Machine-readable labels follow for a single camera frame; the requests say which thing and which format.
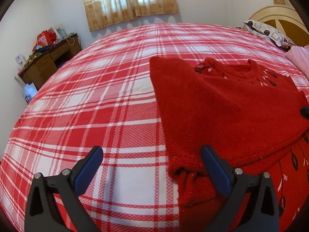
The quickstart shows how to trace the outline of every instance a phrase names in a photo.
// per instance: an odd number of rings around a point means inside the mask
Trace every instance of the sheer curtain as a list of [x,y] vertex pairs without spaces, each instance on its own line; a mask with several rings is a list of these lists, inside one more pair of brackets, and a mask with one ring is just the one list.
[[146,15],[178,13],[176,0],[84,0],[90,31]]

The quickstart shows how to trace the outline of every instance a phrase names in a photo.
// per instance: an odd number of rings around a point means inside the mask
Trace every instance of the black leaf embroidery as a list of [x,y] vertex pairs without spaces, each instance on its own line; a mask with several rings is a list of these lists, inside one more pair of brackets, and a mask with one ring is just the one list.
[[285,210],[285,197],[282,196],[280,198],[280,201],[279,201],[279,217],[281,217],[283,215],[283,212]]
[[268,80],[268,81],[271,83],[272,86],[277,86],[277,84],[275,82],[273,82],[271,80]]
[[293,164],[293,167],[295,168],[295,170],[297,171],[298,170],[298,161],[297,161],[297,157],[295,154],[292,153],[292,164]]
[[306,135],[306,134],[304,134],[304,136],[303,136],[303,137],[304,137],[305,142],[306,142],[306,143],[309,143],[309,140],[308,140],[307,135]]
[[269,72],[270,75],[272,75],[274,78],[278,78],[274,73]]

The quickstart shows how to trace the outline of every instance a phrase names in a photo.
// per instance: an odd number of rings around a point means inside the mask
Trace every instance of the wooden desk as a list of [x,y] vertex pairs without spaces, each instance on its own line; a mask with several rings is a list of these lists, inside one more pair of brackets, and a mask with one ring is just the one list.
[[45,82],[58,70],[57,66],[70,60],[81,51],[77,34],[71,38],[63,40],[55,45],[54,48],[44,52],[33,60],[33,62],[23,68],[18,75],[26,83],[34,83],[39,90]]

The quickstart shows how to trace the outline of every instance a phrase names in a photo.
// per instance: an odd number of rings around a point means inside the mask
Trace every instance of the blue gripper pad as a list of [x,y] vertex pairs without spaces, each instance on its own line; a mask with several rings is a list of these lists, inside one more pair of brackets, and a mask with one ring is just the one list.
[[95,176],[103,160],[103,150],[97,147],[92,156],[87,160],[78,175],[74,179],[74,193],[76,196],[84,194]]
[[202,160],[207,171],[220,194],[228,197],[231,194],[231,179],[219,164],[207,146],[202,148]]

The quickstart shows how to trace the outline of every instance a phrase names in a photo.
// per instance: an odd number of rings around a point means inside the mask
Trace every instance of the sweater neckline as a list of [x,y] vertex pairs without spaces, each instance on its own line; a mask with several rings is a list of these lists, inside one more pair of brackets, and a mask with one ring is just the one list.
[[256,78],[260,74],[260,69],[256,61],[248,60],[247,64],[250,66],[250,70],[247,72],[238,72],[231,66],[226,66],[213,58],[206,58],[205,61],[209,63],[215,70],[221,71],[225,76],[233,76],[242,79]]

